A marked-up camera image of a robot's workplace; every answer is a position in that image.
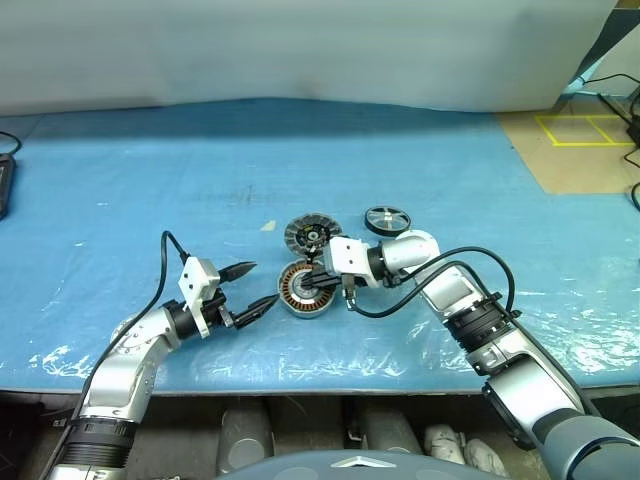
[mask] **cardboard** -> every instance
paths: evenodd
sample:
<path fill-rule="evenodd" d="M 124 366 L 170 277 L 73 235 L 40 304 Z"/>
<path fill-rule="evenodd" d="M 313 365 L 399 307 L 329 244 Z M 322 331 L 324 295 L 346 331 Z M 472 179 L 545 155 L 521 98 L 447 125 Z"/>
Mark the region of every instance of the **cardboard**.
<path fill-rule="evenodd" d="M 640 182 L 640 168 L 622 158 L 634 149 L 627 124 L 597 97 L 580 95 L 550 111 L 497 116 L 548 193 L 623 193 Z M 640 151 L 629 158 L 640 164 Z"/>

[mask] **sneaker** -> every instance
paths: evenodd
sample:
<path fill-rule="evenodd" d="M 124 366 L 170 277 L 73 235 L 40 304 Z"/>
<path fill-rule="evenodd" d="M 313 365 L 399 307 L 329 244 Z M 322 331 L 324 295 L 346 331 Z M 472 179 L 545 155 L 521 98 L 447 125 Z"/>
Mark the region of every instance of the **sneaker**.
<path fill-rule="evenodd" d="M 424 450 L 440 460 L 464 465 L 462 439 L 449 425 L 432 425 L 424 432 Z"/>
<path fill-rule="evenodd" d="M 464 459 L 467 461 L 467 465 L 478 470 L 509 478 L 498 454 L 482 440 L 473 438 L 467 442 L 464 447 Z"/>

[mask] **white curtain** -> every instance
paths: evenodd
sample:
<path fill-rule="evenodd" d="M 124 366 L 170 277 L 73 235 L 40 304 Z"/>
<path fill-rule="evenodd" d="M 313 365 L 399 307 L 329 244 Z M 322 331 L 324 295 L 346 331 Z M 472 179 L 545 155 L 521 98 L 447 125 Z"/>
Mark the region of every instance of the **white curtain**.
<path fill-rule="evenodd" d="M 548 107 L 616 0 L 0 0 L 0 114 L 246 97 Z"/>

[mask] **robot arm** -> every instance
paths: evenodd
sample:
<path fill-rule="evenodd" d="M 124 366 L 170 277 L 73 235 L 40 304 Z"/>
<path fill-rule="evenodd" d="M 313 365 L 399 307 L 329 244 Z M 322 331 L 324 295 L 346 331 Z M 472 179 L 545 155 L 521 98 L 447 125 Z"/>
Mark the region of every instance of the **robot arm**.
<path fill-rule="evenodd" d="M 312 285 L 316 279 L 339 278 L 347 307 L 359 311 L 357 285 L 395 286 L 403 273 L 433 262 L 414 279 L 421 284 L 436 275 L 421 294 L 467 352 L 476 373 L 488 377 L 483 393 L 516 443 L 537 448 L 553 479 L 633 478 L 640 442 L 607 420 L 587 415 L 577 385 L 515 320 L 516 312 L 502 307 L 500 295 L 490 294 L 472 271 L 434 261 L 439 254 L 435 239 L 420 231 L 374 248 L 334 237 L 324 250 L 324 276 L 314 273 L 305 280 Z"/>
<path fill-rule="evenodd" d="M 226 308 L 220 283 L 247 273 L 243 262 L 217 271 L 210 261 L 186 259 L 179 286 L 185 302 L 172 300 L 149 312 L 98 366 L 77 418 L 49 479 L 123 480 L 138 424 L 153 391 L 158 366 L 186 338 L 204 338 L 217 325 L 242 328 L 261 317 L 277 300 L 264 297 L 236 315 Z M 123 322 L 114 337 L 128 322 Z"/>

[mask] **table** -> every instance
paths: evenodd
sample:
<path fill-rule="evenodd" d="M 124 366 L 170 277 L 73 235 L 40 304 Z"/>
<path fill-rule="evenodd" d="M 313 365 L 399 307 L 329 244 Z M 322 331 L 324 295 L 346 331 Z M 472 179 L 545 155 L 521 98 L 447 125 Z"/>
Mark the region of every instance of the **table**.
<path fill-rule="evenodd" d="M 375 243 L 362 220 L 378 204 L 407 211 L 442 250 L 500 254 L 523 323 L 580 384 L 640 380 L 637 212 L 620 195 L 545 194 L 491 114 L 265 99 L 4 117 L 0 129 L 25 140 L 0 222 L 0 388 L 80 389 L 114 327 L 151 297 L 164 229 L 218 267 L 258 262 L 225 287 L 239 311 L 296 259 L 291 219 L 324 212 Z M 465 258 L 505 292 L 491 261 Z M 178 297 L 179 272 L 174 255 L 163 299 Z M 405 291 L 359 300 L 377 310 Z M 385 320 L 337 299 L 316 319 L 278 304 L 242 331 L 191 339 L 156 387 L 418 393 L 482 381 L 422 299 Z"/>

